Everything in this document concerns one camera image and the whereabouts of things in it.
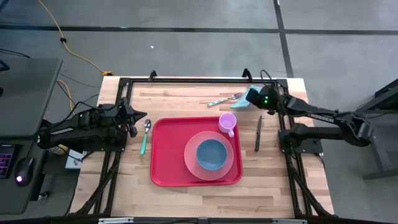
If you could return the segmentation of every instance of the blue bowl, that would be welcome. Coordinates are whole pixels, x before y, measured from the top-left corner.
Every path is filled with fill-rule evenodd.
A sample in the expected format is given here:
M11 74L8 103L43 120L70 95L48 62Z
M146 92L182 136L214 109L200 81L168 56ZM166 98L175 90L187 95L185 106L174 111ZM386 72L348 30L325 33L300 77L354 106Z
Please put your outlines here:
M197 149L197 161L206 170L218 170L225 164L227 156L224 144L215 139L203 141Z

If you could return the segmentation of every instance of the knife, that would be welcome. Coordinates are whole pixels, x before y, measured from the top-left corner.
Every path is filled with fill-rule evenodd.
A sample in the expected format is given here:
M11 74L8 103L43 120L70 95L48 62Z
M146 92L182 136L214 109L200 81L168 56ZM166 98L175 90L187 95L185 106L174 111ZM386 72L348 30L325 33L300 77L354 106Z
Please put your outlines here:
M260 115L259 123L257 124L256 148L254 149L256 152L258 152L260 148L261 124L262 124L262 115Z

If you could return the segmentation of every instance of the keyboard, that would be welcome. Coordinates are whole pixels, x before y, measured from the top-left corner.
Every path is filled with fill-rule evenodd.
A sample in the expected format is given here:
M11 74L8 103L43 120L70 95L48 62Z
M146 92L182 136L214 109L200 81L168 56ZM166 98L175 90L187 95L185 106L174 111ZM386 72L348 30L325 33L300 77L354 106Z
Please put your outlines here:
M0 144L0 179L7 179L10 176L17 157L16 147L16 145Z

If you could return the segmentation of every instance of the light blue cloth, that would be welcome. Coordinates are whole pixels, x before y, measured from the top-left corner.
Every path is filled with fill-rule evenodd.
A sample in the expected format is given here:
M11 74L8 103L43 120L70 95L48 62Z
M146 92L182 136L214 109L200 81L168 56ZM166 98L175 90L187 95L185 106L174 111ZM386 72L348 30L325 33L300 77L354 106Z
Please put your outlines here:
M236 108L245 108L245 107L249 106L250 102L248 102L246 100L246 96L248 95L249 90L254 89L257 92L260 92L261 88L262 88L262 86L255 86L255 85L249 86L247 88L246 92L244 93L244 95L242 97L240 97L239 101L237 103L231 105L231 108L236 109Z

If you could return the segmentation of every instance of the red tray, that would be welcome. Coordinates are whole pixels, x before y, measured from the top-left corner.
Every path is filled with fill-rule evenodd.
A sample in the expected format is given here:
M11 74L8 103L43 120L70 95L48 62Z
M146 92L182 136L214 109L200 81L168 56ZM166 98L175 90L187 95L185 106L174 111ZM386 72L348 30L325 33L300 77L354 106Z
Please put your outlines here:
M164 118L155 123L150 158L150 179L154 184L160 187L228 185L241 179L243 166L238 126L234 128L234 138L230 138L218 129L218 118ZM235 152L231 170L218 180L201 180L191 174L185 165L185 145L189 139L202 131L222 134Z

